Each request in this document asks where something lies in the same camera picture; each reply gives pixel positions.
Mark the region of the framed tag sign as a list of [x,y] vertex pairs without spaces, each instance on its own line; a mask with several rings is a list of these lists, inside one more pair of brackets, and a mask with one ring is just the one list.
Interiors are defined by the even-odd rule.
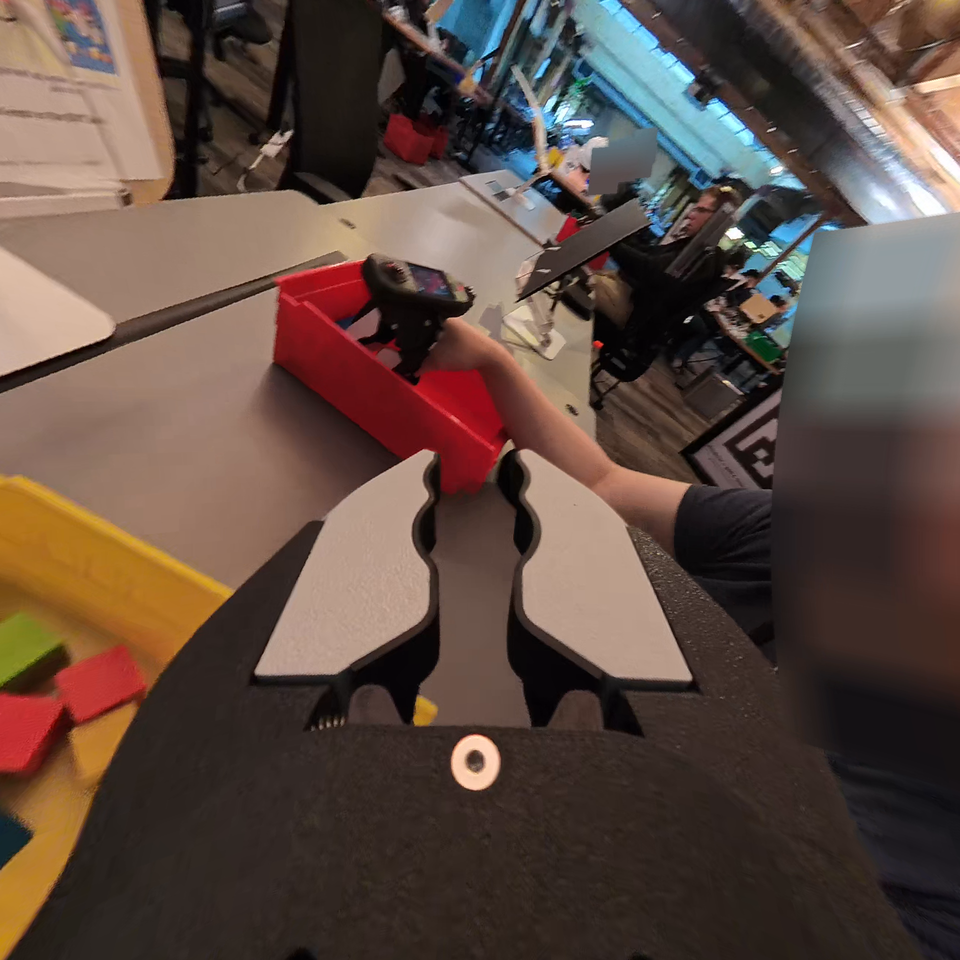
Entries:
[[772,487],[782,388],[756,390],[688,443],[680,455],[716,487]]

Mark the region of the instruction sheet stand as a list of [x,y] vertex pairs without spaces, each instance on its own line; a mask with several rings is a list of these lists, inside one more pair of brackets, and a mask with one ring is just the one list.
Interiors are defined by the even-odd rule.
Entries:
[[[147,5],[1,2],[2,228],[167,193],[175,142]],[[115,325],[2,245],[2,375],[99,343]]]

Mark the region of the person's right hand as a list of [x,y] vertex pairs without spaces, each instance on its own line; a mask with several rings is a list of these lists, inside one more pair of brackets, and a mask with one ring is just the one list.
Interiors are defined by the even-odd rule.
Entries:
[[442,324],[435,342],[417,372],[483,372],[495,366],[502,354],[500,343],[483,330],[474,327],[462,317],[449,317]]

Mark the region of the grey storage box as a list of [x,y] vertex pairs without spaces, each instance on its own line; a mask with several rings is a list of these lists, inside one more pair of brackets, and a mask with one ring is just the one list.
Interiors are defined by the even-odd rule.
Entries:
[[727,414],[746,396],[728,375],[714,367],[696,374],[681,394],[684,404],[707,422]]

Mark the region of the white stand with dark board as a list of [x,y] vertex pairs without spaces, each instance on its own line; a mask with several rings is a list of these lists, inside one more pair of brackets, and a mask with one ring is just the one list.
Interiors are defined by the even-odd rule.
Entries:
[[502,326],[544,359],[554,359],[567,342],[556,329],[564,292],[584,276],[590,261],[648,222],[644,204],[634,197],[595,219],[579,221],[575,233],[548,243],[522,262],[515,278],[518,305],[504,315]]

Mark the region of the black office chair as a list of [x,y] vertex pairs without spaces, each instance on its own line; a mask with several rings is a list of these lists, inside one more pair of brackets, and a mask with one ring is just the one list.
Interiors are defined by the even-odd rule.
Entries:
[[359,197],[376,164],[380,9],[367,1],[292,1],[292,133],[279,188],[320,204]]
[[676,307],[640,314],[633,311],[619,325],[601,307],[594,306],[595,357],[590,378],[590,405],[593,410],[601,410],[604,398],[622,382],[642,377],[663,349],[676,314]]

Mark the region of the blue wooden cube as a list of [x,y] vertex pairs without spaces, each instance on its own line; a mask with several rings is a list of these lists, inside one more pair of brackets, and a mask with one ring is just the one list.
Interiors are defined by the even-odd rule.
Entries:
[[3,869],[32,839],[33,833],[31,827],[12,812],[1,810],[0,834],[0,867]]

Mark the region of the white tilted sheet stand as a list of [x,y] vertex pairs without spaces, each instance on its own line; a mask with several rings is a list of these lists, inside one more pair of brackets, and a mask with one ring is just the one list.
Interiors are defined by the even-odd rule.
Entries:
[[545,212],[547,203],[544,198],[534,199],[535,186],[552,181],[554,167],[548,161],[547,131],[543,109],[531,83],[516,63],[511,65],[511,75],[520,86],[530,113],[536,170],[528,179],[512,185],[507,182],[507,170],[472,173],[462,177],[460,182],[534,242],[542,243],[539,235],[534,233],[532,226],[534,219]]

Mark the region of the yellow plastic bin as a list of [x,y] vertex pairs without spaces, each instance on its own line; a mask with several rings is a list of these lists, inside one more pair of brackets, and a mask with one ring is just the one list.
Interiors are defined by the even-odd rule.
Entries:
[[95,789],[68,741],[2,785],[33,833],[2,869],[4,957],[391,957],[442,941],[452,733],[415,733],[378,685],[344,713],[327,685],[256,683],[320,522],[226,595],[3,479],[3,612],[26,601],[162,666]]

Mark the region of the red plastic bin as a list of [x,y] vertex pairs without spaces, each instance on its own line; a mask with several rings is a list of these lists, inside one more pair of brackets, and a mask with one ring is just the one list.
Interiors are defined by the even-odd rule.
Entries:
[[361,345],[342,327],[368,300],[360,260],[275,284],[273,362],[401,459],[439,453],[444,493],[476,492],[507,441],[480,374],[428,370],[411,383],[380,361],[386,345]]

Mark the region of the green rectangular wooden block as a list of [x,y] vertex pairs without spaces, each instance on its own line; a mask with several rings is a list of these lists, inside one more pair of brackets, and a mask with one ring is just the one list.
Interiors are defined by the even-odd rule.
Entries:
[[68,663],[64,642],[25,612],[1,622],[1,691],[26,692],[44,684]]

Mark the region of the red storage box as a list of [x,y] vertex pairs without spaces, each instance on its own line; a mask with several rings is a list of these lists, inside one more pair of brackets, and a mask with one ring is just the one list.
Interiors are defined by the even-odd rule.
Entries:
[[425,164],[440,159],[446,153],[449,127],[427,115],[412,121],[407,115],[393,113],[388,116],[382,139],[383,147],[410,164]]

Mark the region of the person's right forearm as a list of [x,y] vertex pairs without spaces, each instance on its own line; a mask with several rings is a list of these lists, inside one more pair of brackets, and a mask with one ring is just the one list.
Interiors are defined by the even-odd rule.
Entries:
[[505,347],[480,335],[478,350],[471,366],[483,379],[513,445],[539,454],[673,553],[676,514],[690,484],[616,463],[544,396]]

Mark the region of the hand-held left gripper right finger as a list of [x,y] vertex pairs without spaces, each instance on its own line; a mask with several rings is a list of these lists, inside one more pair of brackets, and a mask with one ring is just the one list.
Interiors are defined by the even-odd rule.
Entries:
[[626,693],[688,692],[692,671],[627,525],[538,453],[510,452],[513,543],[510,665],[531,724],[571,691],[607,727],[636,727]]

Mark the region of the red wooden cube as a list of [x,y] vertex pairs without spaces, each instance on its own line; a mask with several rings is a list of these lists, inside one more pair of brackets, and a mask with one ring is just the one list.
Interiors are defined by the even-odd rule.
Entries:
[[148,690],[146,677],[121,643],[60,668],[52,681],[74,725],[142,700]]
[[64,702],[50,695],[1,693],[1,773],[35,773],[67,721]]

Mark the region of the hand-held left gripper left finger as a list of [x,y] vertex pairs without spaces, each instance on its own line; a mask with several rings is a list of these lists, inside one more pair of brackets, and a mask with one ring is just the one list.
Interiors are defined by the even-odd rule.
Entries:
[[320,522],[256,663],[260,685],[329,686],[344,713],[378,685],[414,722],[439,659],[439,454],[422,450],[352,491]]

